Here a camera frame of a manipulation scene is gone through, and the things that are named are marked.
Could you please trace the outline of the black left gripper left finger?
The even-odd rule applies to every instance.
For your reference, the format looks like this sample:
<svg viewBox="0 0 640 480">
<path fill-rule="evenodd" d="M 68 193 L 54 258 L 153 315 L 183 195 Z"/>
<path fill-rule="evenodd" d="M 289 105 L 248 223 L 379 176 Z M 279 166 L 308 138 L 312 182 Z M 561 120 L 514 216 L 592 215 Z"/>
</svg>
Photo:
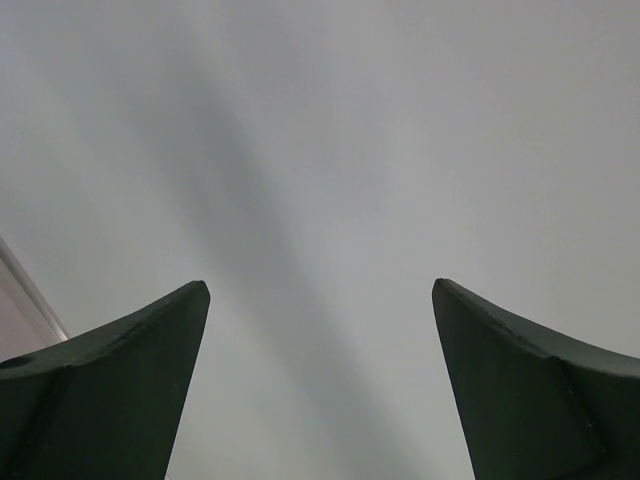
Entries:
<svg viewBox="0 0 640 480">
<path fill-rule="evenodd" d="M 210 304 L 192 281 L 1 364 L 4 479 L 162 479 Z"/>
</svg>

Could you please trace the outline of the aluminium frame post left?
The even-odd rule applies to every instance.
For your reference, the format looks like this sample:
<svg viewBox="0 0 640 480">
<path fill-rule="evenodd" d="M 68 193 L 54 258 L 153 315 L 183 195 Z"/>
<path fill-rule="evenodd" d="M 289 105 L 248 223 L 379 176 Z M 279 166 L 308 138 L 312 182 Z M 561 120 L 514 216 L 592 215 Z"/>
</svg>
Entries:
<svg viewBox="0 0 640 480">
<path fill-rule="evenodd" d="M 68 334 L 1 239 L 1 361 L 66 341 Z"/>
</svg>

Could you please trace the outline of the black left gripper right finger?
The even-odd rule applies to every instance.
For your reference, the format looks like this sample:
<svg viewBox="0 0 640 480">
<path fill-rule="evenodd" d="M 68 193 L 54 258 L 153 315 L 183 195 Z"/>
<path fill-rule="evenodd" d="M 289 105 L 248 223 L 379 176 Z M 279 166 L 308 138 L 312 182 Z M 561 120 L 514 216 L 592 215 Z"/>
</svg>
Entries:
<svg viewBox="0 0 640 480">
<path fill-rule="evenodd" d="M 449 279 L 435 281 L 432 302 L 475 478 L 638 478 L 638 359 Z"/>
</svg>

